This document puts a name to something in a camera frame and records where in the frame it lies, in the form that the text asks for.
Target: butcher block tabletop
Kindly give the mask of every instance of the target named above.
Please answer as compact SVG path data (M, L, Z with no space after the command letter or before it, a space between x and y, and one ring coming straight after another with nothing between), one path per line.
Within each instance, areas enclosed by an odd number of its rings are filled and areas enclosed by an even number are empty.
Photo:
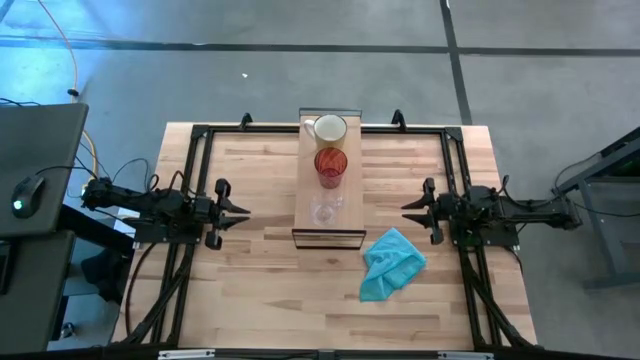
M167 187L186 161L193 123L169 123L156 173ZM464 126L474 185L500 187L489 130ZM201 144L194 174L198 174ZM454 167L458 165L451 144ZM448 191L437 136L363 134L364 224L361 250L297 250L291 236L296 203L298 134L217 133L206 192L218 178L232 186L230 200L251 219L222 234L220 251L196 246L180 347L472 349L458 253L448 239L431 245L430 230L403 219L400 207L421 196L426 177ZM197 176L191 188L195 189ZM427 266L384 302L361 303L366 274L363 252L395 227L427 258ZM142 264L131 297L135 327L158 297L168 245L159 244ZM135 266L142 250L134 259ZM487 247L493 293L513 325L535 343L518 262L502 248ZM486 313L478 301L483 334ZM165 317L166 336L173 310ZM113 341L125 336L124 302Z

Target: wooden board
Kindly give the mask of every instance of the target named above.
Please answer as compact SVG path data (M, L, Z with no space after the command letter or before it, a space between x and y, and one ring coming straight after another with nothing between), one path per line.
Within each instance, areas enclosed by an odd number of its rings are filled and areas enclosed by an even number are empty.
M161 187L168 185L175 170L182 170L192 125L167 125L156 169ZM463 134L473 183L499 187L488 129L463 127ZM213 193L217 178L227 178L233 186L231 200L251 209L252 219L225 234L221 251L197 247L180 346L471 349L455 248L449 240L432 246L428 230L400 217L400 206L420 196L425 177L434 177L437 191L446 189L439 140L363 135L368 234L360 251L294 247L297 154L297 134L216 134L207 193ZM388 301L360 303L358 292L366 273L362 252L392 226L426 256L427 268ZM134 325L158 296L166 251L167 246L156 246L141 266L131 299ZM535 342L518 263L504 249L491 247L487 261L497 303L523 336ZM485 312L479 308L488 338ZM124 334L120 316L113 340Z
M301 116L300 126L305 120L317 116ZM298 136L298 171L296 181L296 207L294 237L298 246L359 247L364 236L364 212L362 204L362 144L360 117L346 116L347 134L341 150L347 155L348 165L340 185L335 189L324 189L318 180L314 157L318 147L306 131ZM313 212L320 206L333 209L328 224L314 221ZM325 230L353 230L352 232Z

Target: red glass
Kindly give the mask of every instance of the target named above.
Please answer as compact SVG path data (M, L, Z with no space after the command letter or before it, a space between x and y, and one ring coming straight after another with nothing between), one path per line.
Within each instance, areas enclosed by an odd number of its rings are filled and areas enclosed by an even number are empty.
M324 148L318 151L313 163L320 185L325 189L334 189L340 185L342 175L347 170L347 155L336 148Z

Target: teal cloth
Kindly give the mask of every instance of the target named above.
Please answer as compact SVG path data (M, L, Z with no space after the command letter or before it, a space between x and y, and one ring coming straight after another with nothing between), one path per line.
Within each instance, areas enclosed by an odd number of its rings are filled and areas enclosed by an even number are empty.
M360 301L386 300L427 265L427 259L395 228L365 251L364 260L369 272L360 286Z

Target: gray floor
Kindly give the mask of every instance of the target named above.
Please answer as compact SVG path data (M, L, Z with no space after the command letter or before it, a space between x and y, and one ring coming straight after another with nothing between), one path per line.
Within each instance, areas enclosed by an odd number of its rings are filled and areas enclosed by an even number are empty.
M48 3L75 39L446 45L436 0ZM461 46L640 44L637 1L450 0L450 5ZM0 40L57 36L35 1L16 0L0 23ZM134 157L155 163L167 121L239 121L247 111L257 121L296 121L299 107L331 106L361 108L367 122L387 122L400 108L410 123L461 124L446 54L78 50L76 57L82 101L90 106L87 130L112 173ZM66 50L0 47L0 58L2 97L67 100L72 72ZM462 56L461 66L473 123L490 127L498 166L510 174L517 197L548 196L560 169L640 124L638 57ZM89 161L88 154L80 156ZM118 182L140 187L142 177L136 165ZM78 194L85 181L74 174L70 193ZM79 206L72 197L66 201ZM528 226L521 240L540 344L640 357L640 287L582 289L582 281L604 274L588 221L571 233ZM114 319L117 307L84 298L68 318L85 330L68 346L103 344L111 334L113 324L104 319Z

